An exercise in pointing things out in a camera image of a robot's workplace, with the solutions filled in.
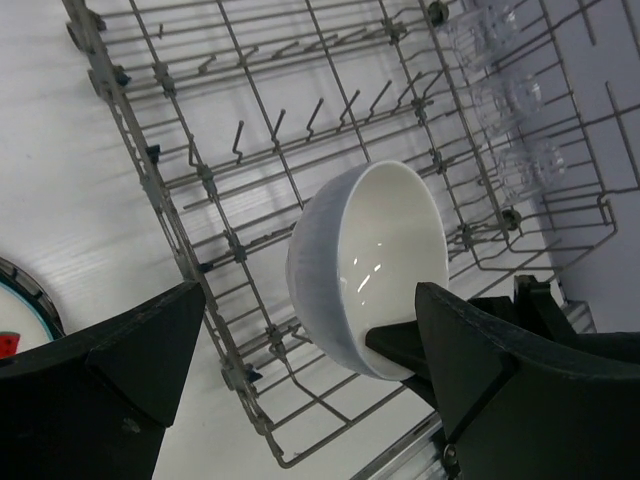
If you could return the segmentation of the white plate blue stripes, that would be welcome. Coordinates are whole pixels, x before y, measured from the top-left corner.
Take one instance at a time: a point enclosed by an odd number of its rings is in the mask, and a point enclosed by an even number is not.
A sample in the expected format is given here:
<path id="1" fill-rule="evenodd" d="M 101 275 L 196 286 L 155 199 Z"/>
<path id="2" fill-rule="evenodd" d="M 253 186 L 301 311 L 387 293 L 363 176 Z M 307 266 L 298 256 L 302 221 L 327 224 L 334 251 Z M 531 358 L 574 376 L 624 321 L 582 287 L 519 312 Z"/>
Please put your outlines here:
<path id="1" fill-rule="evenodd" d="M 66 335 L 59 313 L 49 295 L 25 270 L 1 258 L 1 286 L 15 294 L 36 315 L 47 335 L 56 340 Z"/>

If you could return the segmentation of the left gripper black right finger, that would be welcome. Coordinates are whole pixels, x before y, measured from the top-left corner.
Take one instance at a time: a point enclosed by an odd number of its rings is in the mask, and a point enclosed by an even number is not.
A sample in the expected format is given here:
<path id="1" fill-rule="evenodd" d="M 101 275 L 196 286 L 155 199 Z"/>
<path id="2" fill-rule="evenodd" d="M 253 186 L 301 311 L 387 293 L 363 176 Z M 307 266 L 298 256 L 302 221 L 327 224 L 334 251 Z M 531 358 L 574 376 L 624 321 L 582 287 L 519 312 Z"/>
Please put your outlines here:
<path id="1" fill-rule="evenodd" d="M 421 283 L 415 310 L 467 479 L 635 479 L 639 349 L 575 350 Z"/>

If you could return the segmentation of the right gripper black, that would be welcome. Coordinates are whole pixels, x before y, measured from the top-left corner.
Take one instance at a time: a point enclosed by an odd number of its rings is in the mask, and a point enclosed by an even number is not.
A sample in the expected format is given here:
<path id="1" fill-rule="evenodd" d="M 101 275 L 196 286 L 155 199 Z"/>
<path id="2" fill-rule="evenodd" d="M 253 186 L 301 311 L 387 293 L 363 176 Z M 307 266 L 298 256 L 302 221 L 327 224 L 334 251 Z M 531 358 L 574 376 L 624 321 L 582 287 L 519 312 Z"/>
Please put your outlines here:
<path id="1" fill-rule="evenodd" d="M 638 332 L 577 333 L 551 294 L 549 282 L 532 275 L 514 278 L 514 298 L 477 297 L 474 307 L 547 340 L 575 350 L 638 350 Z M 410 371 L 402 384 L 434 410 L 438 403 L 416 320 L 379 326 L 365 335 L 365 345 Z"/>

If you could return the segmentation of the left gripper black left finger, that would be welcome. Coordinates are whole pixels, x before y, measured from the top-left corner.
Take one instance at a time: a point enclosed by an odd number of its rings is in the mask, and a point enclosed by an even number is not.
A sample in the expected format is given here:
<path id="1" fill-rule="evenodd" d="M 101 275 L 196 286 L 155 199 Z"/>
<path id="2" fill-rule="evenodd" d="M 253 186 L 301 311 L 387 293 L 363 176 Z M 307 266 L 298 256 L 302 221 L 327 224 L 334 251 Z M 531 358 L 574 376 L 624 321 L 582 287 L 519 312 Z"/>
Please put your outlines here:
<path id="1" fill-rule="evenodd" d="M 1 362 L 4 479 L 150 479 L 205 310 L 184 282 Z"/>

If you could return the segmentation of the white ribbed bowl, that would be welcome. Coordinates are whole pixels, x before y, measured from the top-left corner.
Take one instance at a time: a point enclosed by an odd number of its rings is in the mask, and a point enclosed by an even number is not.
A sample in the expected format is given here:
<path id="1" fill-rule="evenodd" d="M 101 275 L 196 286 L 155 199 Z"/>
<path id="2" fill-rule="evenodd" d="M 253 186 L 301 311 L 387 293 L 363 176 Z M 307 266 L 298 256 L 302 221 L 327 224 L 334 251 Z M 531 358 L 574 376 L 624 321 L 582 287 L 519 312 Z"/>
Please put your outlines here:
<path id="1" fill-rule="evenodd" d="M 420 282 L 449 283 L 446 234 L 433 195 L 406 164 L 354 167 L 305 205 L 288 245 L 285 276 L 310 340 L 355 373 L 410 376 L 365 345 L 375 327 L 414 320 Z"/>

